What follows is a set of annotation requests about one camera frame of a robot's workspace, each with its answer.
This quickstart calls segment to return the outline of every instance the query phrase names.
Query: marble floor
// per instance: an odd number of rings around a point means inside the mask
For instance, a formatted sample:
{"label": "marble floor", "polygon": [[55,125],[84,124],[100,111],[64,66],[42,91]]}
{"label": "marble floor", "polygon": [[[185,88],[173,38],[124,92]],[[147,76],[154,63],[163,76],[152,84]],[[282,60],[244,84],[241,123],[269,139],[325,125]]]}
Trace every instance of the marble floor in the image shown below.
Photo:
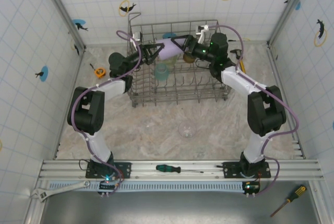
{"label": "marble floor", "polygon": [[[230,49],[238,48],[235,43]],[[76,86],[92,86],[98,80],[89,65],[109,70],[112,52],[126,54],[125,46],[87,48]],[[258,82],[274,85],[265,44],[246,44],[244,65],[247,74]],[[184,138],[178,132],[181,122],[193,119],[196,135]],[[281,127],[288,129],[287,123]],[[247,101],[231,91],[227,101],[214,99],[153,103],[132,107],[127,94],[115,97],[105,105],[102,126],[107,146],[115,159],[130,160],[209,160],[239,159],[250,136],[247,123]],[[265,154],[279,159],[292,159],[292,136],[275,137]],[[89,158],[82,138],[67,124],[61,136],[58,159]]]}

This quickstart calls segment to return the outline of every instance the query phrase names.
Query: purple plastic object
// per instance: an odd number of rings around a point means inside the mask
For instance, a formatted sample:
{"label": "purple plastic object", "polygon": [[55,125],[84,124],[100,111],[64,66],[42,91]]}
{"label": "purple plastic object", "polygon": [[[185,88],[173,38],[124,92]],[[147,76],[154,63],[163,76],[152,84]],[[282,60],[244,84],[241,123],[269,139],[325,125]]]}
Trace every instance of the purple plastic object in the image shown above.
{"label": "purple plastic object", "polygon": [[[179,45],[183,45],[185,39],[176,39],[175,40]],[[159,53],[159,58],[161,60],[167,60],[168,58],[171,58],[173,56],[176,56],[178,54],[182,54],[183,51],[178,48],[177,45],[175,45],[171,39],[163,39],[163,40],[158,40],[156,43],[163,43],[165,47],[160,51]]]}

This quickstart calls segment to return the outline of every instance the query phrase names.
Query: dish rack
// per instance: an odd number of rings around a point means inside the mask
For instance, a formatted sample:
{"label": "dish rack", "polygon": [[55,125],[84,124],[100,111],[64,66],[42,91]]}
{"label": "dish rack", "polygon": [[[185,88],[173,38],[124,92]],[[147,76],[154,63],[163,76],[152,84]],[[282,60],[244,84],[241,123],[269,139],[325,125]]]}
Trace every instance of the dish rack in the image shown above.
{"label": "dish rack", "polygon": [[[132,25],[132,20],[140,16],[141,13],[130,13],[128,16],[128,32],[133,35],[135,32],[142,33],[143,44],[154,44],[156,40],[162,39],[165,33],[174,33],[177,36],[192,34],[195,36],[195,26],[217,25],[217,20],[193,20],[168,23],[150,23]],[[213,33],[217,28],[210,29],[206,35],[203,44],[209,44]],[[128,56],[134,53],[136,49],[128,41]],[[157,64],[164,63],[168,67],[169,76],[166,81],[158,81],[154,77],[154,69]],[[141,65],[132,73],[133,81],[128,95],[132,101],[132,106],[136,107],[147,103],[172,102],[186,100],[220,99],[226,100],[231,88],[220,83],[211,77],[208,70],[209,63],[196,61],[188,64],[183,60],[183,54],[162,61],[156,59],[151,65]]]}

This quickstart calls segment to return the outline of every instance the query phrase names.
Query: wrench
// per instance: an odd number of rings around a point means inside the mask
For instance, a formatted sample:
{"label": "wrench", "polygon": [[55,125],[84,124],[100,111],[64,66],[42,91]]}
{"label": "wrench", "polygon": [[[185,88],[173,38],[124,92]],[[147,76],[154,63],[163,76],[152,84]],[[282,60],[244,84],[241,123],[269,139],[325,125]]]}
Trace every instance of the wrench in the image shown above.
{"label": "wrench", "polygon": [[51,195],[54,194],[59,194],[59,193],[63,193],[63,192],[68,192],[68,191],[72,191],[75,189],[79,189],[79,188],[84,188],[90,185],[89,181],[82,181],[79,183],[75,183],[69,186],[63,186],[61,188],[57,188],[54,190],[46,190],[46,189],[42,189],[42,188],[36,188],[35,190],[32,191],[32,193],[30,194],[30,197],[33,197],[35,195],[38,196],[38,198],[40,199],[40,202],[44,201],[46,198],[48,198]]}

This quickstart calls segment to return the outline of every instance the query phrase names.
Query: screwdriver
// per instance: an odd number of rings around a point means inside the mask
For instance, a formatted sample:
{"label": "screwdriver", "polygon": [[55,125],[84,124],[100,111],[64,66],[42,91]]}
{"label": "screwdriver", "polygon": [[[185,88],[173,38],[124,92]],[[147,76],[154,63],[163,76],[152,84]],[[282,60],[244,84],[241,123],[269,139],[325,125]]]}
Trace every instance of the screwdriver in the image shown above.
{"label": "screwdriver", "polygon": [[181,173],[181,171],[183,172],[194,172],[194,173],[204,173],[203,171],[198,171],[198,170],[184,170],[180,167],[173,167],[173,166],[168,166],[168,165],[157,165],[156,169],[160,172],[177,172],[177,173]]}
{"label": "screwdriver", "polygon": [[288,197],[287,200],[280,206],[275,212],[273,212],[270,217],[273,217],[279,210],[281,210],[287,203],[293,202],[294,199],[298,199],[302,194],[305,193],[306,187],[304,185],[300,185],[295,192],[292,192]]}

